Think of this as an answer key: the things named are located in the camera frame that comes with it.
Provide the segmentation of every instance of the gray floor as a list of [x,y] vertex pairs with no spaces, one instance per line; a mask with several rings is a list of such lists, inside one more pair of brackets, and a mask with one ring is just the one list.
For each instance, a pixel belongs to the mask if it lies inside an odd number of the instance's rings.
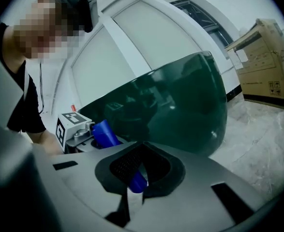
[[224,141],[211,159],[243,178],[265,200],[284,188],[284,110],[239,94],[228,102]]

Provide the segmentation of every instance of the man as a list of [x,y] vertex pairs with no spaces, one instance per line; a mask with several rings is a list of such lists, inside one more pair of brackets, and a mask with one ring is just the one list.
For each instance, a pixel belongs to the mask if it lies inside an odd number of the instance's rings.
[[55,137],[46,130],[38,112],[38,96],[31,77],[25,78],[27,58],[43,58],[55,51],[68,36],[83,28],[77,10],[79,0],[37,0],[31,13],[13,27],[0,24],[0,60],[11,77],[25,91],[13,111],[7,127],[25,131],[34,143],[41,144],[48,155],[62,154]]

